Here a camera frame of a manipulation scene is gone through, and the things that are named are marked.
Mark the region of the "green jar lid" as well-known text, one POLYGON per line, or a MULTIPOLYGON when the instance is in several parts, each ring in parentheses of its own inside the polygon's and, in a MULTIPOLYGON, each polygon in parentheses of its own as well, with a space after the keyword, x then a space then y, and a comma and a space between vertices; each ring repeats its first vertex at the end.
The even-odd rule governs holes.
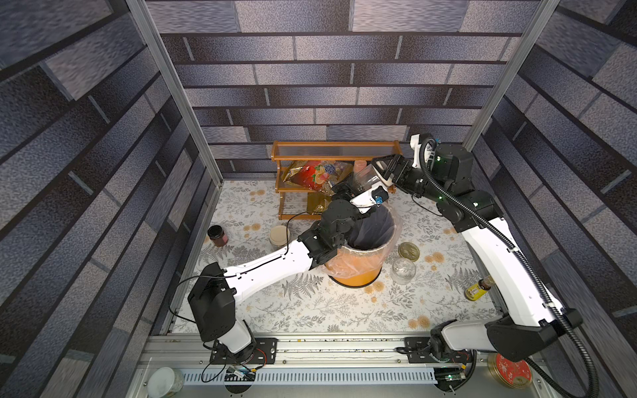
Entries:
POLYGON ((398 254, 401 258, 417 262, 421 256, 420 249, 411 242, 403 242, 398 246, 398 254))

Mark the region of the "glass tea jar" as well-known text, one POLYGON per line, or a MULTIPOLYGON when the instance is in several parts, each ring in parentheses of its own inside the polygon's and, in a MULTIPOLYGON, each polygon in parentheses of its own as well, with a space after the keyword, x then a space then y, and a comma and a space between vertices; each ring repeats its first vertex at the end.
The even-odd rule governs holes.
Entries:
POLYGON ((416 265, 409 259, 399 257, 391 265, 390 275, 394 283, 407 285, 416 275, 416 265))

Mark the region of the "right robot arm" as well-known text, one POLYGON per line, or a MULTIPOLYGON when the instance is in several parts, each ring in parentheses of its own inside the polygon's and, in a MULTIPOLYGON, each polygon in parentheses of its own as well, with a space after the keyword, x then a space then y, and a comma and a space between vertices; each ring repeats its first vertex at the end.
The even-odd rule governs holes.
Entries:
POLYGON ((474 188, 473 163, 473 155, 463 147, 436 144, 431 139, 415 145, 412 160, 394 154, 371 162, 385 184, 436 203, 439 213, 463 236, 494 279, 504 300, 500 318, 452 320, 433 329, 434 354, 477 350, 519 362, 559 338, 569 338, 585 353, 575 332, 582 325, 582 315, 547 290, 515 243, 499 205, 489 193, 474 188))

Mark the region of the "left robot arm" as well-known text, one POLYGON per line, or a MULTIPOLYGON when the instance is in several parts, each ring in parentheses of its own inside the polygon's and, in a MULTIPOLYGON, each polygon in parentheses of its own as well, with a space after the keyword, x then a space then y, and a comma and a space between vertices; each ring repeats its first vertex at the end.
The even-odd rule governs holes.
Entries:
POLYGON ((237 318, 236 306, 280 280, 325 265, 348 244, 356 223, 387 200, 388 190, 381 182, 356 196, 345 185, 321 218, 284 248, 226 269, 207 265, 193 279, 187 297, 202 342, 219 343, 238 363, 251 359, 257 343, 247 323, 237 318))

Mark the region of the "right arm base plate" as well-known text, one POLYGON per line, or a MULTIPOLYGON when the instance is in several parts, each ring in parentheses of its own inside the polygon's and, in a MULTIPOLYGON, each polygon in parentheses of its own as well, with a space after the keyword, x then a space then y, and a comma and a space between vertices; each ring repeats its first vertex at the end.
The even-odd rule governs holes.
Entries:
POLYGON ((444 353, 441 358, 434 355, 433 348, 429 345, 428 337, 407 337, 404 338, 404 346, 397 351, 407 357, 411 364, 460 364, 467 365, 473 361, 471 352, 455 351, 444 353))

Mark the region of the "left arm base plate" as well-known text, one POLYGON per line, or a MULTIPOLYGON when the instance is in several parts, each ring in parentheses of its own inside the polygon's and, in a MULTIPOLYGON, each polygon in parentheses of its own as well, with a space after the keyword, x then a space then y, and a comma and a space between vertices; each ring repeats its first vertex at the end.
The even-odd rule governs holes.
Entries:
POLYGON ((276 361, 278 342, 277 338, 256 338, 238 353, 231 353, 225 345, 215 342, 212 346, 209 363, 212 365, 273 365, 276 361))

